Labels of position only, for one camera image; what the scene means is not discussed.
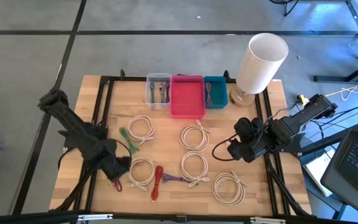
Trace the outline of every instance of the red cable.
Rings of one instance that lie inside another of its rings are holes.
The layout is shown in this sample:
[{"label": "red cable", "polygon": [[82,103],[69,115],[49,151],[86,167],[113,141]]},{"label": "red cable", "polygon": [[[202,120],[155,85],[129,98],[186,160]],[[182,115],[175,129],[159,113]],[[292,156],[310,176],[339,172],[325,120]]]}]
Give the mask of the red cable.
[{"label": "red cable", "polygon": [[114,183],[112,184],[112,186],[115,187],[118,192],[122,191],[122,185],[118,179],[114,180]]},{"label": "red cable", "polygon": [[157,166],[155,168],[155,183],[154,183],[154,189],[152,191],[152,200],[153,202],[157,199],[158,197],[158,185],[160,183],[162,174],[164,173],[164,169],[162,168],[162,166]]}]

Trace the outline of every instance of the cable connector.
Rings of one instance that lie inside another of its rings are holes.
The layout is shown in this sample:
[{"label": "cable connector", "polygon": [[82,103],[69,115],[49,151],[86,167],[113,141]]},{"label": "cable connector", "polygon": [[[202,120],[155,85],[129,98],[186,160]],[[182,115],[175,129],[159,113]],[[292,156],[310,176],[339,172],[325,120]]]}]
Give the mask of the cable connector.
[{"label": "cable connector", "polygon": [[302,104],[302,106],[306,105],[307,103],[309,103],[309,99],[307,99],[305,96],[303,95],[298,95],[296,98],[296,103],[300,103]]}]

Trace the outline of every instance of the wooden tabletop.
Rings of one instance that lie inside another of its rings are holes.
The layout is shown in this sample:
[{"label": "wooden tabletop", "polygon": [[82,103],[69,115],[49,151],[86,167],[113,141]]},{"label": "wooden tabletop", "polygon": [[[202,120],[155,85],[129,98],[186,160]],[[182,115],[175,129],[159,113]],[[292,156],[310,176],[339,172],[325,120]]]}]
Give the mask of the wooden tabletop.
[{"label": "wooden tabletop", "polygon": [[[75,113],[84,121],[91,121],[99,80],[100,76],[84,76],[75,107]],[[235,84],[227,84],[227,91],[229,92],[235,86]],[[279,109],[287,107],[280,80],[271,81],[268,86],[268,92],[273,114]],[[119,134],[118,129],[120,127],[127,127],[128,121],[137,115],[151,117],[155,123],[154,140],[147,141],[141,145],[140,151],[134,154],[134,157],[147,157],[154,161],[155,165],[161,165],[164,168],[164,172],[179,176],[178,163],[187,150],[180,146],[178,134],[182,127],[195,123],[195,121],[190,119],[172,119],[169,110],[150,110],[145,104],[144,94],[145,82],[114,82],[108,116],[108,137],[125,142]],[[103,111],[104,99],[105,95],[101,103],[100,118]],[[262,101],[264,118],[266,118],[262,95],[260,99]],[[286,114],[286,111],[282,111],[277,118]],[[112,183],[106,178],[105,174],[99,170],[91,211],[225,216],[272,215],[263,157],[248,164],[243,160],[221,162],[215,160],[211,155],[212,148],[217,143],[234,134],[233,126],[239,118],[247,117],[252,119],[256,116],[255,105],[251,105],[248,108],[239,108],[228,103],[222,110],[206,110],[206,114],[201,120],[202,125],[212,131],[209,135],[209,144],[202,152],[209,165],[207,176],[213,180],[219,173],[233,170],[248,185],[246,188],[246,198],[240,205],[227,207],[218,204],[211,192],[212,181],[201,182],[198,186],[192,188],[189,188],[183,182],[171,181],[160,184],[158,199],[152,202],[150,198],[151,190],[144,192],[139,188],[130,189],[125,187],[125,184],[129,183],[127,174],[120,179],[124,186],[123,191],[120,193],[112,186]],[[133,130],[137,134],[145,134],[147,132],[147,125],[143,121],[137,121],[133,125]],[[198,144],[200,139],[201,134],[194,131],[189,134],[187,140],[189,143]],[[226,145],[222,145],[217,148],[216,155],[222,158],[229,158],[230,155],[226,147]],[[117,155],[123,156],[126,154],[126,150],[122,146],[119,146]],[[303,209],[310,213],[311,209],[299,160],[295,156],[285,153],[281,153],[281,158],[286,186]],[[80,176],[82,161],[78,150],[73,150],[63,158],[50,208],[59,206],[73,190]],[[188,159],[185,167],[189,173],[194,175],[201,172],[201,163],[195,158]],[[145,180],[150,175],[150,171],[147,165],[139,165],[134,167],[133,176],[137,180]],[[153,189],[153,186],[154,180],[147,187]],[[86,186],[81,199],[81,208],[85,206],[87,188]],[[234,196],[235,191],[236,186],[232,182],[224,182],[218,190],[226,198]],[[276,194],[279,211],[282,211],[280,193],[277,186]]]}]

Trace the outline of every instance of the green cable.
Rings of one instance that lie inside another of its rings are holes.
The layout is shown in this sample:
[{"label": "green cable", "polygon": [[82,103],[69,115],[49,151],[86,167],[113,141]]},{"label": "green cable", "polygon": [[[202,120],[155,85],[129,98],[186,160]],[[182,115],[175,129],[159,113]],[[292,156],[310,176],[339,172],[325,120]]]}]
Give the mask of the green cable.
[{"label": "green cable", "polygon": [[129,151],[131,152],[131,154],[135,154],[136,152],[139,152],[139,148],[136,147],[132,142],[131,139],[129,138],[129,134],[126,128],[119,128],[119,133],[121,134],[121,136],[127,141],[128,143],[128,148]]}]

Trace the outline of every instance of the yellow cable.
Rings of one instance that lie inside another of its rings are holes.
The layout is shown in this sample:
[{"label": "yellow cable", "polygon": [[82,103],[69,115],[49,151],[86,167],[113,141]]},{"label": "yellow cable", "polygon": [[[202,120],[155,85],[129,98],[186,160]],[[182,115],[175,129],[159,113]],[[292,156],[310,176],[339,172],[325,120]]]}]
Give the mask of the yellow cable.
[{"label": "yellow cable", "polygon": [[336,93],[340,93],[340,92],[343,92],[343,91],[351,90],[351,89],[354,89],[354,88],[357,88],[357,87],[358,87],[358,85],[356,85],[356,86],[354,86],[354,87],[346,88],[346,89],[343,89],[343,90],[339,90],[339,91],[336,91],[336,92],[334,92],[334,93],[327,94],[326,97],[327,97],[327,96],[335,95]]}]

